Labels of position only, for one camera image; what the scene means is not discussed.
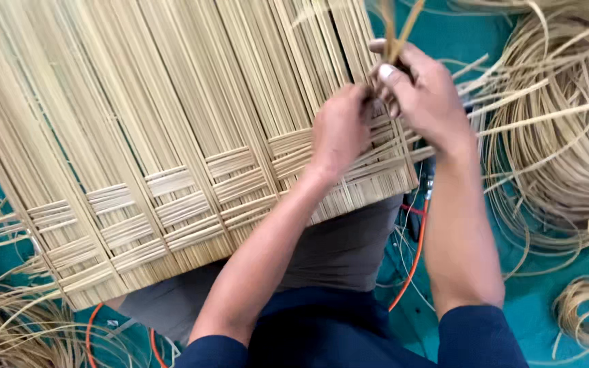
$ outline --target fingernail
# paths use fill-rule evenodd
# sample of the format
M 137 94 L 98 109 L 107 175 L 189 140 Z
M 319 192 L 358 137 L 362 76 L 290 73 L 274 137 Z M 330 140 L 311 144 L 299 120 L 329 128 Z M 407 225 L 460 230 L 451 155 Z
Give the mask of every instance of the fingernail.
M 378 68 L 378 76 L 385 82 L 393 71 L 395 71 L 395 67 L 389 64 L 383 64 Z

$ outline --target hand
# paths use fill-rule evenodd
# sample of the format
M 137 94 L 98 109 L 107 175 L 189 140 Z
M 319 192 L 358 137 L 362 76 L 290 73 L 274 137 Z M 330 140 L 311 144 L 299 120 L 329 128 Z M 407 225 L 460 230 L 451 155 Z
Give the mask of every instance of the hand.
M 333 184 L 370 145 L 368 91 L 345 85 L 315 115 L 311 165 Z
M 372 40 L 370 51 L 382 54 L 385 44 L 385 39 Z M 405 44 L 399 60 L 413 80 L 388 64 L 378 64 L 371 72 L 377 96 L 388 104 L 390 115 L 403 116 L 439 153 L 473 144 L 474 133 L 447 68 L 411 43 Z

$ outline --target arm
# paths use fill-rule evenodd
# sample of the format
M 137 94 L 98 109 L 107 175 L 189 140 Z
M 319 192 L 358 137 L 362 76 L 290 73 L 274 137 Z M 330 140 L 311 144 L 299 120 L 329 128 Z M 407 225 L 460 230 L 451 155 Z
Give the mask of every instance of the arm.
M 317 113 L 311 163 L 217 276 L 192 328 L 191 342 L 224 335 L 249 345 L 258 314 L 281 282 L 310 216 L 369 144 L 366 96 L 366 88 L 347 85 Z
M 383 40 L 372 41 L 374 52 Z M 391 113 L 436 148 L 437 168 L 425 233 L 426 265 L 438 318 L 465 305 L 501 307 L 504 286 L 486 216 L 474 133 L 449 71 L 411 44 L 400 56 L 409 76 L 381 65 L 378 79 Z

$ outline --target navy blue sleeve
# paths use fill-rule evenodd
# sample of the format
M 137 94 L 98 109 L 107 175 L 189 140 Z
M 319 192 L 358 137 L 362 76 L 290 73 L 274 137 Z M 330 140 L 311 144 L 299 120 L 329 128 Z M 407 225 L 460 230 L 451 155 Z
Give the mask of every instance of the navy blue sleeve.
M 439 368 L 528 367 L 501 309 L 459 306 L 440 320 Z
M 175 368 L 241 368 L 247 364 L 247 348 L 227 336 L 212 335 L 196 339 L 175 362 Z

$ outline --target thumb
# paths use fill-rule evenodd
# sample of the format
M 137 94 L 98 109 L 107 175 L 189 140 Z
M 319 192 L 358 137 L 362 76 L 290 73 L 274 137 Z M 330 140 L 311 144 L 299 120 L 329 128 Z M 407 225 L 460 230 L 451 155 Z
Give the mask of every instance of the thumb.
M 390 64 L 381 65 L 378 70 L 378 77 L 394 93 L 400 105 L 410 101 L 411 97 L 413 97 L 415 87 L 413 87 L 410 78 L 396 67 Z

